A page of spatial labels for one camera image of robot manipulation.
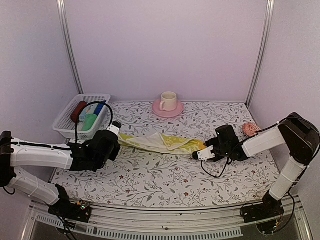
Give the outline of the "white plastic basket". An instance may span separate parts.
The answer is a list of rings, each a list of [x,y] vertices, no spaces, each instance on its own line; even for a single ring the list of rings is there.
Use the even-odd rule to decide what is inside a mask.
[[[111,96],[105,93],[78,94],[59,114],[52,129],[66,139],[90,140],[110,121],[107,104]]]

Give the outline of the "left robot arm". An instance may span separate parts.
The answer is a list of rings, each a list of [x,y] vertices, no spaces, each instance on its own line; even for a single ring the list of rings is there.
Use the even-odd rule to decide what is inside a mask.
[[[0,135],[0,186],[9,187],[45,202],[63,216],[74,213],[65,189],[49,184],[28,173],[25,166],[58,168],[68,171],[102,169],[108,160],[115,160],[119,151],[120,127],[111,125],[99,130],[84,143],[49,145],[12,137],[10,131]]]

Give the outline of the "green microfibre towel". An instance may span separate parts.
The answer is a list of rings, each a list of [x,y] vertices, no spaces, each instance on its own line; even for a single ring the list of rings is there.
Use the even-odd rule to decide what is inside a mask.
[[[97,117],[98,116],[94,113],[87,114],[85,116],[84,125],[81,130],[84,132],[89,131],[92,128],[92,126],[94,125]]]

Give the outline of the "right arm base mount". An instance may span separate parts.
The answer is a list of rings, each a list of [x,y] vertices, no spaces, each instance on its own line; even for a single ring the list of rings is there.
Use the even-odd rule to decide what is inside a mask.
[[[277,217],[285,213],[280,200],[263,198],[260,204],[249,204],[240,209],[240,215],[245,223]]]

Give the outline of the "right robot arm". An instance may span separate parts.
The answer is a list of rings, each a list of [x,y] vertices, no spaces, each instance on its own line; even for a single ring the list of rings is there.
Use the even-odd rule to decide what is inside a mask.
[[[278,210],[277,202],[299,182],[320,151],[320,131],[296,112],[244,140],[239,140],[231,125],[223,125],[215,133],[216,137],[204,143],[203,150],[193,153],[195,159],[243,162],[266,151],[284,151],[280,174],[258,208],[262,218],[269,218]]]

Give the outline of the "yellow patterned towel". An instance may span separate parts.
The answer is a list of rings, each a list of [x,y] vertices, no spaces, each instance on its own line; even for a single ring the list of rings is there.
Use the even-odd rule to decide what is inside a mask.
[[[141,137],[120,133],[118,137],[122,146],[160,154],[192,155],[193,152],[206,148],[201,140],[165,135],[159,132]]]

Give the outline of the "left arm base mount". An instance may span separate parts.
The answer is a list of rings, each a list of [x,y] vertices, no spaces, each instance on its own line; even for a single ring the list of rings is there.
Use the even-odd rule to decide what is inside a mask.
[[[88,223],[92,214],[92,208],[89,203],[83,200],[70,202],[66,199],[59,199],[54,205],[49,205],[48,213],[61,219]]]

